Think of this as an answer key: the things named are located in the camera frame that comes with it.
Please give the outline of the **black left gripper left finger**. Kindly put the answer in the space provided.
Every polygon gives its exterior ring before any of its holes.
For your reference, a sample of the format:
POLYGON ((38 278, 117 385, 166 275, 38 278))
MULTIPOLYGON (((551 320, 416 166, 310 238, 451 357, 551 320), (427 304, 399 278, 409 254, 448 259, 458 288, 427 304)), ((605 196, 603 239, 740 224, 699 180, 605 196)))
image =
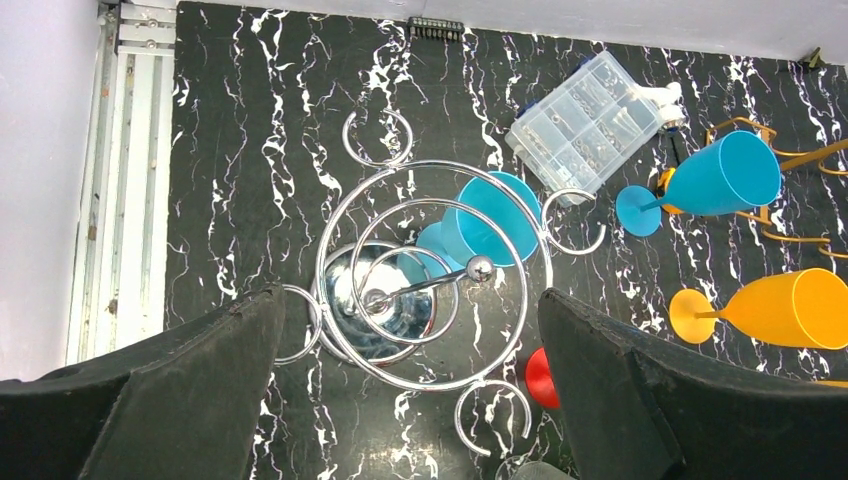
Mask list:
POLYGON ((5 479, 240 479, 286 316, 269 286, 111 353, 1 384, 5 479))

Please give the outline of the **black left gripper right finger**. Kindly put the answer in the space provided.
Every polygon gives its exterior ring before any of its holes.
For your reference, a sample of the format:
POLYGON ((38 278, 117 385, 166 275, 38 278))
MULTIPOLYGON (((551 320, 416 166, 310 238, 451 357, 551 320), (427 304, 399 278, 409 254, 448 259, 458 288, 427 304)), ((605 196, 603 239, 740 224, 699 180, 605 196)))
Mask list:
POLYGON ((847 392, 724 363, 557 289, 538 325, 583 479, 843 479, 847 392))

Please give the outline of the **chrome spiral glass rack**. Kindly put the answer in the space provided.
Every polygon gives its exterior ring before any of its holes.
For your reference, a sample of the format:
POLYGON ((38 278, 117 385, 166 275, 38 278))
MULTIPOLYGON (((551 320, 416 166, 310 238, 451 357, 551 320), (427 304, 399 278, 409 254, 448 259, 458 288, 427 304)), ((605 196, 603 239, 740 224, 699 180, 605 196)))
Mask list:
POLYGON ((297 353, 275 358, 273 364, 282 367, 295 363, 310 354, 316 345, 329 349, 338 360, 359 367, 378 380, 404 391, 457 391, 453 424, 460 441, 477 455, 488 457, 490 450, 476 445, 464 429, 462 408, 472 393, 488 387, 510 392, 523 410, 522 438, 532 432, 532 407, 524 392, 516 385, 490 378, 490 373, 514 353, 526 325, 530 289, 520 281, 521 305, 514 330, 499 356, 479 372, 447 383, 413 382, 387 372, 387 367, 404 361, 421 347, 439 340, 455 324, 460 305, 461 282, 482 284, 489 281, 499 264, 490 256, 475 250, 452 256, 443 243, 433 247, 400 245, 371 240, 370 233, 386 218, 404 209, 433 205, 442 206, 449 218, 464 212, 492 231, 509 253, 519 271, 525 269, 524 256, 518 249, 517 238, 503 228, 498 218, 460 199, 421 198, 403 201, 375 217, 353 244, 329 253, 329 235, 340 216, 350 204, 370 187, 396 173, 416 168, 435 168, 466 174, 505 197, 528 225, 540 252, 545 268, 550 270, 552 249, 575 255, 553 239, 548 230, 546 215, 562 197, 576 196, 595 200, 595 194, 580 189, 562 189, 548 195, 539 209, 533 210, 519 192, 498 176, 478 168, 448 160, 412 161, 409 146, 389 160, 372 161, 353 150, 350 128, 356 115, 350 113, 342 130, 342 143, 347 154, 357 163, 375 169, 375 174, 361 182, 339 205, 327 222, 319 243, 316 272, 310 290, 295 285, 283 289, 303 298, 310 310, 311 333, 305 346, 297 353))

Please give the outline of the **clear glass wine glass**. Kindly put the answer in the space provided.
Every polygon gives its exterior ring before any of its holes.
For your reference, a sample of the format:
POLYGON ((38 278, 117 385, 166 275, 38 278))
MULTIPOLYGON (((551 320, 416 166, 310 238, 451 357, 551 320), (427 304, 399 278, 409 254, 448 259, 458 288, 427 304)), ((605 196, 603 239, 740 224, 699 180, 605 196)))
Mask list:
POLYGON ((560 468, 541 460, 515 455, 506 458, 497 468, 494 480, 575 480, 560 468))

